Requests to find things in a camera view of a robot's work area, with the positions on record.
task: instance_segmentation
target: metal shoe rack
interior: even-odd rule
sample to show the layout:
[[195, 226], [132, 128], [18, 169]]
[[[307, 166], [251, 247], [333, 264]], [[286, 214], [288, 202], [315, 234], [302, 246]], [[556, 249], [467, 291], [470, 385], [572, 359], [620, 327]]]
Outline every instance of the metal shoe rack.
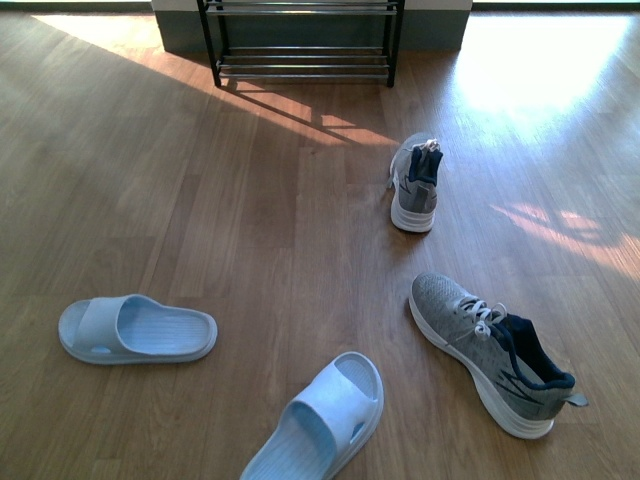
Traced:
[[[230, 1], [197, 0], [213, 79], [251, 78], [366, 78], [384, 79], [393, 87], [398, 62], [405, 0], [372, 1]], [[232, 46], [227, 18], [240, 16], [384, 17], [380, 43], [374, 46], [332, 46], [322, 31], [312, 32], [317, 45]], [[217, 17], [222, 42], [216, 55], [209, 17]]]

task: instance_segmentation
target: sneaker sole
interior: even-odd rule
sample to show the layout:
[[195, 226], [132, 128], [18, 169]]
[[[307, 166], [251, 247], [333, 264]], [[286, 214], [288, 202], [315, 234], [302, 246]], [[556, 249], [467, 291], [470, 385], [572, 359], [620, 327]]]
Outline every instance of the sneaker sole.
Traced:
[[413, 213], [400, 206], [398, 192], [393, 195], [391, 202], [391, 222], [400, 230], [413, 233], [425, 233], [433, 228], [435, 211], [431, 213]]
[[418, 311], [416, 302], [413, 299], [413, 294], [409, 296], [409, 306], [416, 325], [418, 325], [418, 328], [427, 340], [443, 352], [454, 357], [469, 370], [482, 404], [498, 425], [514, 437], [526, 440], [534, 440], [549, 433], [553, 428], [554, 420], [528, 420], [515, 413], [502, 399], [493, 386], [493, 382], [482, 373], [476, 364], [457, 349], [448, 345], [447, 342], [429, 326]]

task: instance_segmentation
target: slipper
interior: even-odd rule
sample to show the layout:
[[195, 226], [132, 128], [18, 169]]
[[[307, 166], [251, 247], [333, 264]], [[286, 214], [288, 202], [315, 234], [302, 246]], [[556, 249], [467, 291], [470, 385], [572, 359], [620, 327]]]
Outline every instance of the slipper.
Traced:
[[289, 402], [240, 480], [333, 478], [369, 440], [383, 405], [375, 365], [360, 353], [343, 353]]
[[70, 305], [60, 317], [58, 334], [65, 350], [83, 362], [174, 363], [209, 353], [218, 328], [206, 313], [134, 294]]

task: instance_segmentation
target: shoe heel tab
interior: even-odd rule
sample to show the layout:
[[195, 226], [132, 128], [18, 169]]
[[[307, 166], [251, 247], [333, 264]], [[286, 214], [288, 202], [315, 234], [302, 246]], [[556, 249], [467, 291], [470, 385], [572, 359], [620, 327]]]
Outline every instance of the shoe heel tab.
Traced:
[[589, 400], [582, 393], [574, 393], [568, 397], [562, 399], [563, 402], [573, 405], [574, 407], [586, 407], [589, 405]]

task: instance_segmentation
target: sneaker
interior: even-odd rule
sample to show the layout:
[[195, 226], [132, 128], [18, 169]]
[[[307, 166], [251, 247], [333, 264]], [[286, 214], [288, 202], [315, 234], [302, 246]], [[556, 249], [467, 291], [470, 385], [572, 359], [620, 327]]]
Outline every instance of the sneaker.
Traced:
[[508, 433], [540, 438], [573, 394], [575, 378], [545, 354], [530, 320], [493, 308], [450, 278], [423, 273], [409, 297], [418, 328], [436, 347], [467, 367], [485, 408]]
[[433, 227], [440, 160], [438, 141], [425, 133], [405, 140], [391, 160], [387, 188], [395, 187], [391, 221], [399, 229], [428, 232]]

